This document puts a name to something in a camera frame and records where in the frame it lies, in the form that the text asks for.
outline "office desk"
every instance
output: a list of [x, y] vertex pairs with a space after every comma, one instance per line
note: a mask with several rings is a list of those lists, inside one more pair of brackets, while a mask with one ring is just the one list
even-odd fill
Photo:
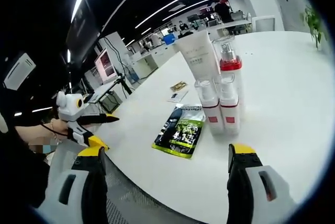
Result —
[[248, 20], [232, 21], [230, 23], [219, 24], [213, 27], [208, 27], [207, 31], [209, 34], [209, 38], [211, 40], [215, 40], [215, 39], [219, 39], [221, 37], [226, 36], [224, 34], [223, 29], [231, 28], [234, 26], [247, 25], [247, 24], [251, 24], [251, 21], [248, 21]]
[[176, 54], [173, 44], [161, 45], [143, 55], [134, 55], [132, 68], [140, 79], [149, 76]]
[[237, 137], [204, 126], [193, 157], [151, 148], [175, 104], [170, 86], [186, 81], [182, 103], [198, 104], [194, 78], [180, 53], [153, 73], [114, 113], [120, 121], [97, 131], [109, 158], [142, 190], [186, 216], [226, 223], [228, 144], [245, 143], [271, 165], [301, 203], [325, 172], [332, 151], [333, 63], [315, 49], [310, 34], [293, 31], [236, 36], [243, 60], [246, 116]]

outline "bracelet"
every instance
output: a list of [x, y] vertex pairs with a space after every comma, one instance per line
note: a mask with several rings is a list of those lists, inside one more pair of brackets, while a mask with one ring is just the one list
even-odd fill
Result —
[[[54, 131], [54, 128], [53, 128], [53, 119], [50, 121], [50, 126], [51, 126], [51, 130]], [[53, 138], [56, 139], [57, 143], [59, 142], [59, 139], [57, 138], [57, 135], [56, 133], [52, 132], [53, 134]]]

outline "skincare bottle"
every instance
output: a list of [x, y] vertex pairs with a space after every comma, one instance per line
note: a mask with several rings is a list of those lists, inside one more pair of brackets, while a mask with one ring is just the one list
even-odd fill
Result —
[[234, 86], [237, 89], [240, 104], [240, 113], [243, 117], [245, 111], [244, 92], [242, 82], [242, 61], [232, 48], [234, 36], [214, 41], [214, 48], [220, 61], [221, 76], [223, 78], [234, 75]]
[[225, 134], [237, 135], [240, 132], [239, 96], [232, 77], [220, 77], [218, 89]]
[[197, 80], [195, 82], [195, 88], [198, 92], [212, 134], [222, 134], [224, 132], [224, 121], [220, 110], [220, 100], [213, 80]]

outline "red label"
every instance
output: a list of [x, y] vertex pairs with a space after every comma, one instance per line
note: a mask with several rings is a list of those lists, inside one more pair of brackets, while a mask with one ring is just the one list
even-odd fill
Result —
[[217, 123], [218, 122], [218, 118], [217, 117], [208, 117], [208, 120], [211, 123]]
[[226, 122], [234, 124], [235, 123], [235, 117], [226, 117]]

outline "white chair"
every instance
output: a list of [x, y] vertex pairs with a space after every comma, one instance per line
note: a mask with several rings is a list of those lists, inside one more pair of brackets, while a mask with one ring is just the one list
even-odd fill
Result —
[[274, 16], [257, 16], [251, 18], [252, 32], [274, 31], [275, 17]]

